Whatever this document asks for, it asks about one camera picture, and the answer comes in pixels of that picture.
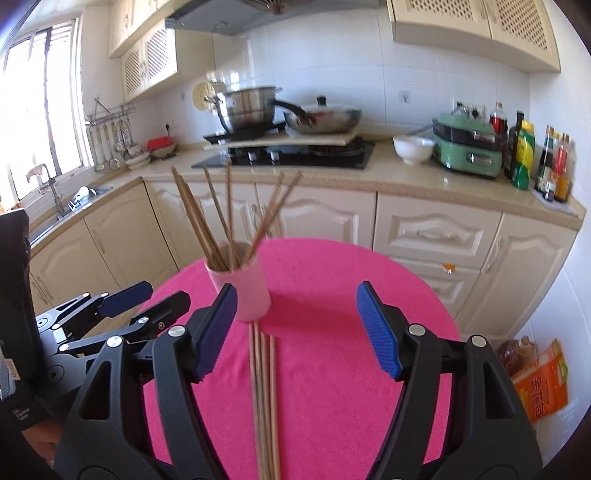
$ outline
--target metal screw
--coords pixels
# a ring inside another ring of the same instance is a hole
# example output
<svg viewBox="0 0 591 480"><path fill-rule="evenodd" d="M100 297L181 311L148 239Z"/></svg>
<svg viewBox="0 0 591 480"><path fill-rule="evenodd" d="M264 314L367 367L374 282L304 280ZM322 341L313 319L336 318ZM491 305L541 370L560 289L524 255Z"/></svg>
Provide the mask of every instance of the metal screw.
<svg viewBox="0 0 591 480"><path fill-rule="evenodd" d="M123 339L119 335L115 335L107 340L107 345L115 348L123 343Z"/></svg>
<svg viewBox="0 0 591 480"><path fill-rule="evenodd" d="M180 337L184 335L185 331L185 327L183 327L182 325L175 325L174 327L170 327L168 334L171 337Z"/></svg>
<svg viewBox="0 0 591 480"><path fill-rule="evenodd" d="M415 337L420 337L425 335L425 327L422 325L419 325L418 323L415 323L413 325L411 325L410 327L408 327L408 331L410 332L411 335L414 335Z"/></svg>
<svg viewBox="0 0 591 480"><path fill-rule="evenodd" d="M486 346L486 338L481 337L480 335L475 335L472 337L472 343L477 347L484 347Z"/></svg>

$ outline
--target stainless steel pot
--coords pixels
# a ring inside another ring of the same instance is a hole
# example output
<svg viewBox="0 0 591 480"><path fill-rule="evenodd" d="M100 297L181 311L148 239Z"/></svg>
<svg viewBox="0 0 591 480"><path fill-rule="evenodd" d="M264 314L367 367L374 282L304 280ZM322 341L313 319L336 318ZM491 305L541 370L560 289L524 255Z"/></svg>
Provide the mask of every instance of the stainless steel pot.
<svg viewBox="0 0 591 480"><path fill-rule="evenodd" d="M318 105L303 107L306 116L285 113L285 121L290 128L301 134L342 134L349 132L361 120L361 109L345 106L326 105L326 97L316 98Z"/></svg>
<svg viewBox="0 0 591 480"><path fill-rule="evenodd" d="M276 106L287 108L305 119L306 112L300 107L275 98L275 94L281 90L282 88L264 86L219 92L210 101L215 103L220 122L230 133L272 123Z"/></svg>

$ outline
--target range hood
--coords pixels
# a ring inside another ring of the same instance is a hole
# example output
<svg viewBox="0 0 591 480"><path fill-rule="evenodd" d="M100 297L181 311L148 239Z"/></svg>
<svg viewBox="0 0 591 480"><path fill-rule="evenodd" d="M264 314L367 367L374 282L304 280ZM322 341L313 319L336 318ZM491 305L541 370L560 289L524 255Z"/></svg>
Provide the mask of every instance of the range hood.
<svg viewBox="0 0 591 480"><path fill-rule="evenodd" d="M236 35L299 15L378 6L379 0L191 0L165 24L177 30Z"/></svg>

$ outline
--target white bowl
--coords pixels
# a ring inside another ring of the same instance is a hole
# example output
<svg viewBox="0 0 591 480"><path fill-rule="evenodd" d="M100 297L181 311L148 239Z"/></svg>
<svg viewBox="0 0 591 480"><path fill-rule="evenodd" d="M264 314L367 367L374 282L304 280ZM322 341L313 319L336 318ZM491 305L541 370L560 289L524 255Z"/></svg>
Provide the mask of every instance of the white bowl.
<svg viewBox="0 0 591 480"><path fill-rule="evenodd" d="M150 157L150 152L140 153L138 156L134 158L130 158L129 160L125 160L125 164L129 167L130 170L135 170L136 168L141 168L144 165L150 163L152 158Z"/></svg>
<svg viewBox="0 0 591 480"><path fill-rule="evenodd" d="M435 142L422 137L393 137L394 149L402 160L409 165L418 165L433 155Z"/></svg>
<svg viewBox="0 0 591 480"><path fill-rule="evenodd" d="M177 148L177 144L173 143L168 147L162 147L156 150L152 150L152 156L156 158L164 158L166 155L170 155L172 152L174 152L175 148Z"/></svg>

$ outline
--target blue gripper pad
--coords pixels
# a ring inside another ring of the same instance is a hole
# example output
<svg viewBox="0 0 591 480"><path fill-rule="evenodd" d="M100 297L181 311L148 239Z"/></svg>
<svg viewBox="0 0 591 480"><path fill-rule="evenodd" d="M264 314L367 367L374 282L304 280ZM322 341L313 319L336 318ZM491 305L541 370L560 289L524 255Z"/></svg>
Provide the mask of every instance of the blue gripper pad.
<svg viewBox="0 0 591 480"><path fill-rule="evenodd" d="M364 281L357 288L357 311L375 356L378 357L379 366L396 380L402 373L398 341L385 317L382 302L368 281Z"/></svg>
<svg viewBox="0 0 591 480"><path fill-rule="evenodd" d="M197 356L194 374L197 381L203 380L205 375L213 371L237 309L236 289L225 284L193 335L193 350Z"/></svg>

